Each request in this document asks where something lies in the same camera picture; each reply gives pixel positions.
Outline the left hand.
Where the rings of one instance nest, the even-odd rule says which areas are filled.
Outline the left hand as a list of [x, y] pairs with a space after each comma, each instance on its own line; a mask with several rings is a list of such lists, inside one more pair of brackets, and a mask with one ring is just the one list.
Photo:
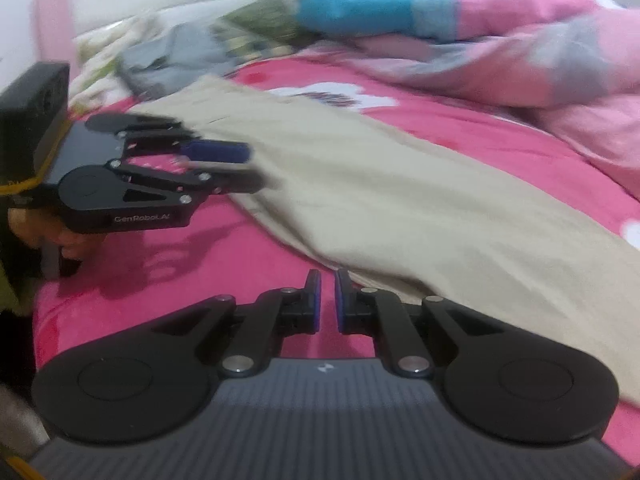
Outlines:
[[78, 234], [47, 209], [18, 209], [8, 211], [11, 232], [31, 248], [41, 248], [49, 242], [61, 249], [66, 259], [84, 260], [91, 256], [105, 240], [104, 234]]

